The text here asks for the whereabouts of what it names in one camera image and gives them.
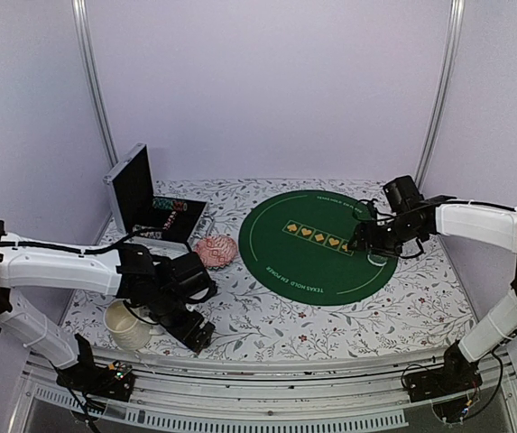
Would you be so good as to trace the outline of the white dealer button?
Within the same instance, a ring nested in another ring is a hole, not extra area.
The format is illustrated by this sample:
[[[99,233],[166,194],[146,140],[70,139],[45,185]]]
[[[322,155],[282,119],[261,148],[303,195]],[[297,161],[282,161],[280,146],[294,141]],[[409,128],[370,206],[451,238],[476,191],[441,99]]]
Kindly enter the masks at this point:
[[[383,266],[385,266],[385,264],[388,263],[387,257],[381,256],[378,254],[374,254],[374,253],[369,253],[367,255],[367,260],[370,264],[377,266],[377,267],[383,267]]]

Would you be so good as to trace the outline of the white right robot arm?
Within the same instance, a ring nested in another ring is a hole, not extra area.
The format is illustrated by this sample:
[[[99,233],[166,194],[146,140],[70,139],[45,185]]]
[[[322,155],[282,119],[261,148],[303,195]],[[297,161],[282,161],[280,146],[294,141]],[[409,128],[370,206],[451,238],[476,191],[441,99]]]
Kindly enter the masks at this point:
[[[348,250],[400,258],[406,242],[423,244],[433,235],[444,235],[498,246],[516,256],[507,294],[447,350],[446,356],[452,361],[437,371],[439,389],[454,393],[469,381],[469,364],[478,362],[517,331],[517,207],[445,195],[425,198],[409,175],[386,183],[383,192],[391,215],[379,217],[375,207],[370,207],[370,218],[356,225]]]

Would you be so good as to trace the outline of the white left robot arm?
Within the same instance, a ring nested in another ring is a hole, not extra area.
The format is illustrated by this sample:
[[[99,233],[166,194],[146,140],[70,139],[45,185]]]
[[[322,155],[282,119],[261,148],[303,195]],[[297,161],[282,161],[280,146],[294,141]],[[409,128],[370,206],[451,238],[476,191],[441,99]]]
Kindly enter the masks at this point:
[[[0,220],[0,328],[53,365],[85,392],[103,384],[90,344],[60,329],[20,293],[21,287],[85,290],[145,307],[154,324],[191,351],[209,345],[214,325],[193,310],[217,292],[199,256],[159,256],[128,236],[99,248],[48,244],[5,231]]]

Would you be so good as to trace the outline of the cream ceramic mug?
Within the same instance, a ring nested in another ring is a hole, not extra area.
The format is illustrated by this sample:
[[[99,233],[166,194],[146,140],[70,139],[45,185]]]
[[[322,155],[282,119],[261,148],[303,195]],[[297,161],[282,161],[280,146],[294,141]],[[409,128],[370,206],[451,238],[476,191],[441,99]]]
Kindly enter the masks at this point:
[[[114,343],[122,350],[140,350],[164,330],[155,325],[145,308],[127,307],[121,299],[111,303],[104,314],[104,324]]]

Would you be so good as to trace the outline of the poker chip row front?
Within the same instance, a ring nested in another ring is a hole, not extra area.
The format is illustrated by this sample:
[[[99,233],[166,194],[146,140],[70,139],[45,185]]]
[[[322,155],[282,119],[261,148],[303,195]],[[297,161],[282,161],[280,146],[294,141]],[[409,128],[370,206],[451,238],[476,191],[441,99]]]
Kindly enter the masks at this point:
[[[140,237],[146,237],[151,239],[162,239],[163,229],[155,226],[140,226],[135,225],[132,232]]]

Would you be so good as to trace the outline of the poker chip row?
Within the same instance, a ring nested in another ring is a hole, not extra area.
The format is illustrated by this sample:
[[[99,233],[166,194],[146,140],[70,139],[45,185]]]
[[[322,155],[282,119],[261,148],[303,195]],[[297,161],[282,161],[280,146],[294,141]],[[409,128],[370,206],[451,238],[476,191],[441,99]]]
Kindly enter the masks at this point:
[[[132,232],[140,237],[146,237],[151,239],[162,239],[163,229],[155,226],[140,226],[135,225]]]
[[[188,209],[188,203],[176,198],[154,197],[152,207],[159,210],[185,212]]]

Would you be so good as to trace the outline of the aluminium poker chip case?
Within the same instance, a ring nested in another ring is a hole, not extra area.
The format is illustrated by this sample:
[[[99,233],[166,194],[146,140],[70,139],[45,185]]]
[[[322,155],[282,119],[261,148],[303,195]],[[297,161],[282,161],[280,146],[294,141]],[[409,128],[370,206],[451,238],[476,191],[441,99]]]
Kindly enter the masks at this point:
[[[132,233],[135,225],[163,229],[162,239],[134,236],[132,241],[155,247],[185,251],[208,235],[214,218],[208,203],[183,196],[167,197],[154,192],[147,145],[136,144],[103,178],[117,230]],[[154,197],[176,198],[188,203],[185,212],[159,210],[152,207]]]

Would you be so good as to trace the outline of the floral white table mat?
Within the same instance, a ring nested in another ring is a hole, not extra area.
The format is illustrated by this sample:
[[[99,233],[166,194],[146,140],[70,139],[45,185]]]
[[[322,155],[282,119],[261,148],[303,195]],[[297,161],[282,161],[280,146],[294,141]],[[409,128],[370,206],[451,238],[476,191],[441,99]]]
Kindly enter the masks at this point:
[[[217,234],[237,236],[258,203],[299,189],[323,189],[386,204],[370,180],[159,180],[157,194],[208,203]],[[217,295],[199,306],[216,330],[207,359],[314,361],[444,348],[475,324],[475,316],[436,240],[421,258],[400,263],[386,286],[367,299],[313,307],[284,299],[257,282],[241,261],[214,273]]]

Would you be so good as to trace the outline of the round green poker mat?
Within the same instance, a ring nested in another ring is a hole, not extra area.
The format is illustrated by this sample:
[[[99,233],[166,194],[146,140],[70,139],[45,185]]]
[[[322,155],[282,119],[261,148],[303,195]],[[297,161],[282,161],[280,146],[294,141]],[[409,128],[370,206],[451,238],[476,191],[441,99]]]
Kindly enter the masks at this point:
[[[398,262],[370,264],[367,252],[346,244],[360,221],[356,199],[323,190],[298,190],[266,199],[244,219],[238,249],[246,269],[285,299],[322,307],[366,299],[392,279]]]

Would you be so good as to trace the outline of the poker chip row rear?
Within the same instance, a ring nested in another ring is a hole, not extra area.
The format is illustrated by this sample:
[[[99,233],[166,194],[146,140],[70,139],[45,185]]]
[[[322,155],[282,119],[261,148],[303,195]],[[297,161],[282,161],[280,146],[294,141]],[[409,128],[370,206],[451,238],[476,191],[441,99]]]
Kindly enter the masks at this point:
[[[152,207],[159,210],[185,212],[188,209],[188,203],[176,198],[154,197]]]

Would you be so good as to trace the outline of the aluminium front rail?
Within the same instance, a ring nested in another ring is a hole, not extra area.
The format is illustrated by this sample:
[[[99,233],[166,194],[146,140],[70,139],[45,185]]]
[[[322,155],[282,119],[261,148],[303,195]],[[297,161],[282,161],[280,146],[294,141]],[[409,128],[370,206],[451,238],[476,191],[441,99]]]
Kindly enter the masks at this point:
[[[322,361],[217,361],[98,348],[98,363],[134,368],[129,401],[94,413],[102,432],[517,432],[517,375],[503,349],[479,365],[482,386],[465,420],[440,420],[413,401],[409,373],[442,363],[438,349]]]

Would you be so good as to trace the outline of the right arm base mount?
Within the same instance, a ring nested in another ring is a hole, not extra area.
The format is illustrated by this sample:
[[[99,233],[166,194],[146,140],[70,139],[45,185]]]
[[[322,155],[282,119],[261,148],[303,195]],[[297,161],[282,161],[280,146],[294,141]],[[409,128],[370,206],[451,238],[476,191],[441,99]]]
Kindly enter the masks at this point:
[[[483,384],[478,372],[478,362],[468,362],[460,351],[451,346],[443,356],[443,365],[403,372],[402,388],[409,393],[411,402],[426,401],[463,392],[463,396],[450,401],[435,403],[435,416],[447,424],[460,423],[466,419],[475,396]]]

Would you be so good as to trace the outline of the right aluminium frame post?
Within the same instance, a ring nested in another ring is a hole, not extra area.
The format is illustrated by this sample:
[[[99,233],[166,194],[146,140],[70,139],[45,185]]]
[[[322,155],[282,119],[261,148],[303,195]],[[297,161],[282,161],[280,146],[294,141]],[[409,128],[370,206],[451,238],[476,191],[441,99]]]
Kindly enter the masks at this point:
[[[447,36],[444,45],[439,83],[432,107],[430,120],[422,146],[417,170],[415,171],[415,182],[419,189],[425,185],[428,176],[429,166],[434,155],[439,128],[442,123],[448,91],[450,88],[453,69],[456,63],[456,56],[460,44],[462,22],[464,19],[466,2],[464,0],[452,0],[448,18]]]

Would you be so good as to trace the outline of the aluminium frame post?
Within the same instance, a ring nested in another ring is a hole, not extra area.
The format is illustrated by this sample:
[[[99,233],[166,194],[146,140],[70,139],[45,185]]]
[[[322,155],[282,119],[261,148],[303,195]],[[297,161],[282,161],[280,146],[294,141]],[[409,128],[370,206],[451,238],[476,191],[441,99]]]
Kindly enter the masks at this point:
[[[464,0],[452,0],[448,18],[447,36],[444,45],[439,83],[432,107],[430,120],[422,146],[417,170],[415,171],[415,182],[419,189],[425,185],[428,176],[429,166],[434,155],[439,128],[442,123],[448,91],[450,88],[453,69],[456,63],[456,56],[460,44],[462,22],[464,19],[466,2]]]
[[[97,64],[91,41],[87,2],[84,0],[72,0],[71,5],[82,66],[86,74],[90,99],[97,120],[97,128],[104,147],[107,163],[109,167],[112,168],[118,163],[118,156],[107,118],[106,105],[100,88]]]

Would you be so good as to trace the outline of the left aluminium frame post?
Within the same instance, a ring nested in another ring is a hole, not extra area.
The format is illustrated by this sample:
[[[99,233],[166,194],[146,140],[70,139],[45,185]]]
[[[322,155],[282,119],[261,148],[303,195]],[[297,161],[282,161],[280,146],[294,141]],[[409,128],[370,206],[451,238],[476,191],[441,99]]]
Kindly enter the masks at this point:
[[[71,5],[82,66],[86,74],[90,99],[97,120],[97,128],[104,147],[107,163],[109,167],[112,168],[118,163],[118,156],[107,118],[106,105],[100,88],[97,64],[91,41],[87,2],[84,0],[72,0]]]

